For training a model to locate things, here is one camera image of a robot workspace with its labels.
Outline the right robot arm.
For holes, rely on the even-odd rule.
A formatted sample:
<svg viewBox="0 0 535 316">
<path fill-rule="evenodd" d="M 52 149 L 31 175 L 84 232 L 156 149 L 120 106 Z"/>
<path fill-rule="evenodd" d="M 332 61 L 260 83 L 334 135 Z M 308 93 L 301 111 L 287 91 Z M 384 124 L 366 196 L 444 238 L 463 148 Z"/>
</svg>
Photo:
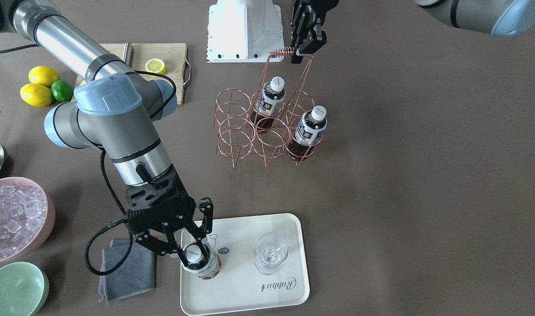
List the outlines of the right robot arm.
<svg viewBox="0 0 535 316">
<path fill-rule="evenodd" d="M 127 185 L 130 206 L 121 222 L 136 242 L 160 256 L 175 254 L 187 265 L 175 237 L 187 230 L 208 255 L 204 240 L 213 230 L 211 200 L 201 200 L 204 221 L 197 226 L 195 200 L 153 125 L 172 113 L 174 86 L 142 78 L 63 17 L 50 0 L 0 0 L 0 32 L 34 41 L 86 81 L 75 88 L 74 101 L 47 114 L 45 132 L 61 147 L 107 152 Z"/>
</svg>

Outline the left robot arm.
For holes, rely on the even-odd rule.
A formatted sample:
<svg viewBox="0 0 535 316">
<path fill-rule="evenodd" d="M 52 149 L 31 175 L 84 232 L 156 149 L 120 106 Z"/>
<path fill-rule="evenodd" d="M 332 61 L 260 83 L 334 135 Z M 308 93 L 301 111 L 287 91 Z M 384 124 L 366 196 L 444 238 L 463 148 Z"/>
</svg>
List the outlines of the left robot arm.
<svg viewBox="0 0 535 316">
<path fill-rule="evenodd" d="M 290 20 L 290 62 L 300 64 L 326 44 L 326 14 L 337 0 L 296 0 Z M 457 29 L 515 37 L 535 24 L 535 0 L 415 0 L 434 19 Z"/>
</svg>

